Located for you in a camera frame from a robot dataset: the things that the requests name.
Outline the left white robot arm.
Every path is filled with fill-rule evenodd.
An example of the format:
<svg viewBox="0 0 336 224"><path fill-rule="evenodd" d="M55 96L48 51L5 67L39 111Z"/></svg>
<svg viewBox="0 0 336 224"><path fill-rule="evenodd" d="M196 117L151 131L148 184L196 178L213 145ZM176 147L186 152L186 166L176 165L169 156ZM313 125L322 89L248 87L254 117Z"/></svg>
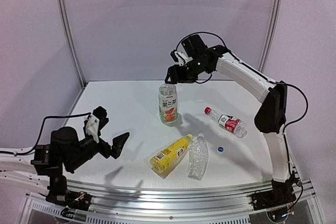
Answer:
<svg viewBox="0 0 336 224"><path fill-rule="evenodd" d="M84 118L84 138L78 138L77 131L70 126L63 126L50 134L48 144L36 142L27 149L2 149L1 167L9 171L22 171L39 176L47 176L47 199L59 202L80 201L86 193L76 193L67 188L67 179L63 172L73 174L76 169L100 154L108 159L119 158L130 134L125 132L112 139L111 143L101 138L101 130L108 124L107 111L99 106L92 112L76 115L50 115L49 119Z"/></svg>

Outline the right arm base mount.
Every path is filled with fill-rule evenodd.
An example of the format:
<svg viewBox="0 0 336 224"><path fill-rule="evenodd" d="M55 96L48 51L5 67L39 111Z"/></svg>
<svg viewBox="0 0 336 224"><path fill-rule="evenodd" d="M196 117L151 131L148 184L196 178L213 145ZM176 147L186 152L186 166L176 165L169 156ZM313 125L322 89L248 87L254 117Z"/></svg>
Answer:
<svg viewBox="0 0 336 224"><path fill-rule="evenodd" d="M266 210L272 223L283 223L300 200L303 183L300 178L291 175L284 183L272 180L271 185L271 190L257 190L251 195L253 210Z"/></svg>

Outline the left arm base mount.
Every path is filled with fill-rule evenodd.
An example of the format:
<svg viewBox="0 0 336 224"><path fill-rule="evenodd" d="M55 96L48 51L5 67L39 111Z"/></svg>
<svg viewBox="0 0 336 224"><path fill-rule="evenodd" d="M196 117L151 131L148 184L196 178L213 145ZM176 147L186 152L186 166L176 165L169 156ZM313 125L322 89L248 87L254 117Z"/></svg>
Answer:
<svg viewBox="0 0 336 224"><path fill-rule="evenodd" d="M62 217L73 218L76 210L88 211L91 205L92 196L84 191L69 190L67 179L63 175L50 177L47 189L46 201L62 206Z"/></svg>

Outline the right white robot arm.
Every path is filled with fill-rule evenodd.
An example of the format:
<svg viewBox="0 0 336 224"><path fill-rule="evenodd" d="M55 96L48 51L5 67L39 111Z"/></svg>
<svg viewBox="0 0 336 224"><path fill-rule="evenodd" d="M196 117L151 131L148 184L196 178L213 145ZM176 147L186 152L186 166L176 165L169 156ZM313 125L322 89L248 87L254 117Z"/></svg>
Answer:
<svg viewBox="0 0 336 224"><path fill-rule="evenodd" d="M254 118L256 128L266 139L275 183L287 183L291 176L290 159L285 141L287 85L263 75L235 56L225 43L208 47L199 32L182 38L171 57L175 65L168 68L165 83L197 83L206 72L223 74L252 94L261 104Z"/></svg>

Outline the yellow drink bottle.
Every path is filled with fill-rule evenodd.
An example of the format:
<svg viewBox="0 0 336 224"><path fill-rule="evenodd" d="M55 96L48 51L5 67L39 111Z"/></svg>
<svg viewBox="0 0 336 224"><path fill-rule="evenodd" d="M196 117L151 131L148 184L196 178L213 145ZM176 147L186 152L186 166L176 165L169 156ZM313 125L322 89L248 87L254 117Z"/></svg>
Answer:
<svg viewBox="0 0 336 224"><path fill-rule="evenodd" d="M193 138L188 134L158 152L150 159L151 169L165 179L184 158Z"/></svg>

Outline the fruit tea bottle white label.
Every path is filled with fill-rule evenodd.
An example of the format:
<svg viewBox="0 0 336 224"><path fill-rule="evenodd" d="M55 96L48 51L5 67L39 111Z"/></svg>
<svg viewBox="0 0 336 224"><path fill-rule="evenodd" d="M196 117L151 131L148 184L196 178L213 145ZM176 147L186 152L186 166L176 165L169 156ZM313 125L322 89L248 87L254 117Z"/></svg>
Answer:
<svg viewBox="0 0 336 224"><path fill-rule="evenodd" d="M164 124L175 122L178 116L178 96L176 86L162 84L158 90L159 116Z"/></svg>

